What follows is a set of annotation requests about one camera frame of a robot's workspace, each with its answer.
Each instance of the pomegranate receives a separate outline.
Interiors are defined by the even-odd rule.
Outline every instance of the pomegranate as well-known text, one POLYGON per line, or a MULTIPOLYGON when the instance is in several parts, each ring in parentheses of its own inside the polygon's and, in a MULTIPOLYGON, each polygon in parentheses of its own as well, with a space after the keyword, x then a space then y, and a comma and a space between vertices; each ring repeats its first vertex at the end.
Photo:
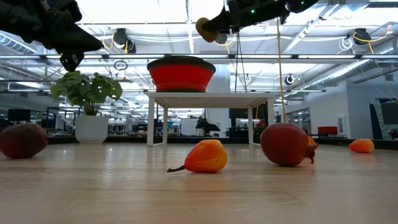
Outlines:
POLYGON ((263 153, 273 163, 282 166, 299 165, 305 158, 313 164, 318 144, 308 144, 305 131, 294 124, 273 124, 260 136, 263 153))

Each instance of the table leg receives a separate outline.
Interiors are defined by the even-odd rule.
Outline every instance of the table leg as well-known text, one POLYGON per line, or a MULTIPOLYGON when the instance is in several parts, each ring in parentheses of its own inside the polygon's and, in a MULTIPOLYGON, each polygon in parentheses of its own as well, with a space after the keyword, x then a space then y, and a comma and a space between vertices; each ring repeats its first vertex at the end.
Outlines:
POLYGON ((253 109, 251 106, 248 107, 248 120, 249 120, 249 144, 253 144, 253 109))
POLYGON ((274 99, 268 99, 268 126, 275 124, 274 99))
POLYGON ((167 133, 168 133, 168 122, 167 122, 167 118, 168 118, 168 114, 169 114, 169 108, 164 106, 163 107, 163 144, 167 143, 167 133))
POLYGON ((149 97, 147 146, 154 146, 155 98, 149 97))

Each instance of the red fruit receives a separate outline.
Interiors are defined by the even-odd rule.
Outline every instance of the red fruit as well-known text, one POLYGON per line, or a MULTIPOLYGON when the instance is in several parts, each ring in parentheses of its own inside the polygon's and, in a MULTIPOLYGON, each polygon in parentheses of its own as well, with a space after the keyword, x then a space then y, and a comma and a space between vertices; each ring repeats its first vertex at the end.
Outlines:
POLYGON ((31 158, 47 146, 47 133, 37 124, 17 124, 0 133, 0 151, 13 159, 31 158))
POLYGON ((310 158, 313 164, 315 149, 318 145, 309 145, 308 136, 303 129, 294 124, 273 124, 260 136, 263 153, 273 163, 283 166, 299 165, 304 158, 310 158))

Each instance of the white planter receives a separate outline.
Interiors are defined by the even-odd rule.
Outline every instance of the white planter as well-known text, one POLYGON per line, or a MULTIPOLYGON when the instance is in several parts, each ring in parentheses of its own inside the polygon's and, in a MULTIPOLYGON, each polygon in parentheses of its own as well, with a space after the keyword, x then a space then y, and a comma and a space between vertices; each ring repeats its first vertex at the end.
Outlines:
POLYGON ((108 117, 77 116, 75 136, 82 144, 101 144, 108 135, 108 117))

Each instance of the orange persimmon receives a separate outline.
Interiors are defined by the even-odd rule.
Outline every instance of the orange persimmon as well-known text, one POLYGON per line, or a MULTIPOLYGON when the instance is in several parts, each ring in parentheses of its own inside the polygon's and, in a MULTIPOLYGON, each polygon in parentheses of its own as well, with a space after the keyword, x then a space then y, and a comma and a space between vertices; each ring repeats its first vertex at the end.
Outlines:
POLYGON ((313 140, 313 138, 311 136, 308 136, 308 144, 311 146, 315 145, 315 141, 313 140))
POLYGON ((188 154, 183 166, 167 172, 189 170, 192 172, 217 172, 224 168, 227 154, 219 140, 200 141, 188 154))
POLYGON ((348 147, 354 152, 372 153, 374 150, 374 143, 370 139, 357 139, 353 141, 348 147))

